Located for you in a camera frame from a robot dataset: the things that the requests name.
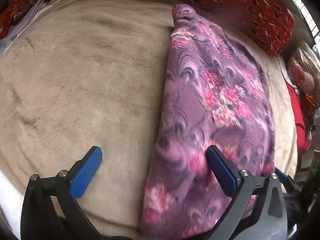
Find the bright window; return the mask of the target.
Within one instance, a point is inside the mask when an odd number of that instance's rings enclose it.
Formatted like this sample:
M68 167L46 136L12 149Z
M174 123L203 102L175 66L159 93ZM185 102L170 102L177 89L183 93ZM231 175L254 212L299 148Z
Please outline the bright window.
M307 23L314 44L319 47L319 0L294 0Z

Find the purple floral fleece garment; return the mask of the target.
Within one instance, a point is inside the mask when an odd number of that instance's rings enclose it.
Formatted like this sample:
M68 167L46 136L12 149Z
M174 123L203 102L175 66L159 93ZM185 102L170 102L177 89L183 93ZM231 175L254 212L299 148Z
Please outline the purple floral fleece garment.
M198 235L224 213L230 198L206 162L209 146L253 175L274 171L274 119L260 64L192 7L174 6L172 18L161 123L140 221L148 239Z

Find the beige fleece bed cover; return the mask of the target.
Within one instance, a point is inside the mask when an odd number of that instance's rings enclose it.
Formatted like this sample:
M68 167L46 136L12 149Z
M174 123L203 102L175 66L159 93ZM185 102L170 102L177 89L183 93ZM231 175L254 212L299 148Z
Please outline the beige fleece bed cover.
M17 224L33 174L103 162L79 204L100 233L138 222L158 133L171 0L60 0L1 58L1 204Z

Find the red cloth at bedside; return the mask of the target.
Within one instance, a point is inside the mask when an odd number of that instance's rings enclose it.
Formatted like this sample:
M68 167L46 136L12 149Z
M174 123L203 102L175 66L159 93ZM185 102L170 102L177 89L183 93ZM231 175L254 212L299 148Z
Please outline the red cloth at bedside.
M306 136L306 126L302 109L300 107L300 100L296 94L295 89L286 82L286 86L291 99L291 106L295 117L295 125L297 132L297 151L299 155L303 155L310 147L310 139Z

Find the white papers pile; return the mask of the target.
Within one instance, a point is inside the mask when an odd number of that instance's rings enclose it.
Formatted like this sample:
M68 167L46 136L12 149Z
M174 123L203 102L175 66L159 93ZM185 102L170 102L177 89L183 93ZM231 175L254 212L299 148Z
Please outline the white papers pile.
M28 13L15 25L8 35L1 39L1 56L10 48L16 39L31 25L42 13L50 9L52 5L48 5L44 0L37 0Z

